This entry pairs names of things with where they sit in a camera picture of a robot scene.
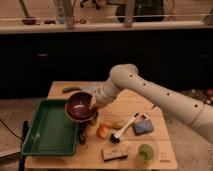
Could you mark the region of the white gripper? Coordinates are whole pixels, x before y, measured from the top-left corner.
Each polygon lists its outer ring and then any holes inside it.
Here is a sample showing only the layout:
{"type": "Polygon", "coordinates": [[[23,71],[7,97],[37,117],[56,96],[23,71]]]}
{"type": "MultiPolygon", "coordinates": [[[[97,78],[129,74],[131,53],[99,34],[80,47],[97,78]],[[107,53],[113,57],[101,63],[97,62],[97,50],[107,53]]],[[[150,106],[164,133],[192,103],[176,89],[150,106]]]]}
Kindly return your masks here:
{"type": "Polygon", "coordinates": [[[100,110],[116,100],[121,89],[118,88],[112,81],[106,81],[97,87],[92,95],[90,108],[92,110],[100,110]]]}

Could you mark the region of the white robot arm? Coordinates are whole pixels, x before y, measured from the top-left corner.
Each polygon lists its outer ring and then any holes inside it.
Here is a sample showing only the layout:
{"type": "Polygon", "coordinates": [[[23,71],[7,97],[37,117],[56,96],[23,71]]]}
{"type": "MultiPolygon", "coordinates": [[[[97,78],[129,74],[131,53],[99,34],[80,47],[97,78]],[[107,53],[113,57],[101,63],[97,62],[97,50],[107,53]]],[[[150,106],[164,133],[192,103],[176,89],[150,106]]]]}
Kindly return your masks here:
{"type": "Polygon", "coordinates": [[[92,95],[91,108],[101,109],[128,89],[149,100],[213,144],[213,107],[170,89],[149,82],[138,75],[133,64],[111,68],[109,78],[92,95]]]}

